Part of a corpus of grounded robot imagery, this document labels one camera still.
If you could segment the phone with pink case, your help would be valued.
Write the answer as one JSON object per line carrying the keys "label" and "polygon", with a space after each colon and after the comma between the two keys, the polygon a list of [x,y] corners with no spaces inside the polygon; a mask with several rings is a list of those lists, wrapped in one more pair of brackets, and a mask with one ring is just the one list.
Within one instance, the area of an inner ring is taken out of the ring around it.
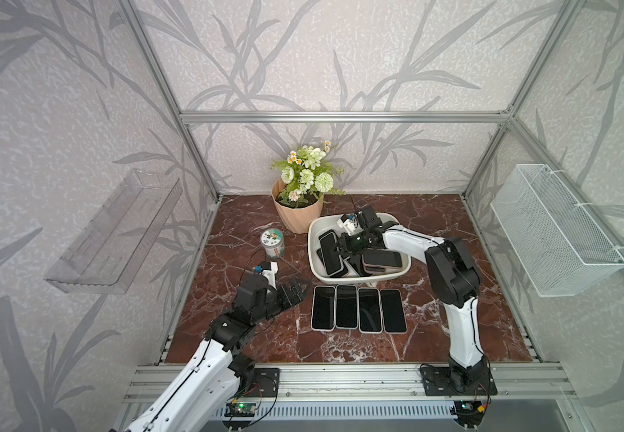
{"label": "phone with pink case", "polygon": [[311,327],[316,331],[332,331],[335,327],[335,288],[320,285],[314,289]]}

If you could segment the phone with cream case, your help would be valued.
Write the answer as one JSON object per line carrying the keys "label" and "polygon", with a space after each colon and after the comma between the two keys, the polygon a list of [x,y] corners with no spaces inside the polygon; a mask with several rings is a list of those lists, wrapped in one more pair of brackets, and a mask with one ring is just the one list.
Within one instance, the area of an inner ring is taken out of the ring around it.
{"label": "phone with cream case", "polygon": [[382,332],[380,292],[376,288],[358,290],[359,327],[362,333],[378,334]]}

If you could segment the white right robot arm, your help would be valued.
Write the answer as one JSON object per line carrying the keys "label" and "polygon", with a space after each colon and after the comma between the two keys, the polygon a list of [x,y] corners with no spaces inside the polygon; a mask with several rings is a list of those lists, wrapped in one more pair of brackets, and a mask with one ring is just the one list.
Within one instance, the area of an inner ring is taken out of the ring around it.
{"label": "white right robot arm", "polygon": [[388,222],[357,234],[342,234],[336,250],[349,257],[369,250],[402,253],[426,264],[430,285],[445,307],[450,331],[447,366],[419,367],[427,395],[497,394],[488,357],[479,339],[481,273],[460,238],[441,238]]}

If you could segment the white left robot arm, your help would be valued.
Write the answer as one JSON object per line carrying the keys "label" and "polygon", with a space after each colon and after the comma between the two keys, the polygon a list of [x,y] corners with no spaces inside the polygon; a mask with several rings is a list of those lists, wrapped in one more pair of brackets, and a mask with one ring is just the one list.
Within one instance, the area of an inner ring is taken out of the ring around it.
{"label": "white left robot arm", "polygon": [[297,277],[276,284],[272,269],[249,275],[230,308],[211,322],[190,362],[125,430],[201,430],[217,408],[252,381],[254,361],[243,350],[257,326],[301,304],[311,291],[312,282]]}

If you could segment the large phone grey case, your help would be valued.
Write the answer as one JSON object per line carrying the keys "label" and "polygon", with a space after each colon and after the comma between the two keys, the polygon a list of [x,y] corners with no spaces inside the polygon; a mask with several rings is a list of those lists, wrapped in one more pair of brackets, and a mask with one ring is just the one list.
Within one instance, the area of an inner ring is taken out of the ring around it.
{"label": "large phone grey case", "polygon": [[331,278],[339,278],[347,274],[342,257],[336,251],[338,237],[333,230],[327,230],[319,236],[321,259],[326,273]]}

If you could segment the phone with light blue case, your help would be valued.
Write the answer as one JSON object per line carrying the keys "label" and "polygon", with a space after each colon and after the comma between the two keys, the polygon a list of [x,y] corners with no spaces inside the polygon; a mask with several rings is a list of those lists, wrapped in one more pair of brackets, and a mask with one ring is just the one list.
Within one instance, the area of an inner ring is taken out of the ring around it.
{"label": "phone with light blue case", "polygon": [[358,293],[353,285],[338,285],[335,289],[335,327],[357,329]]}

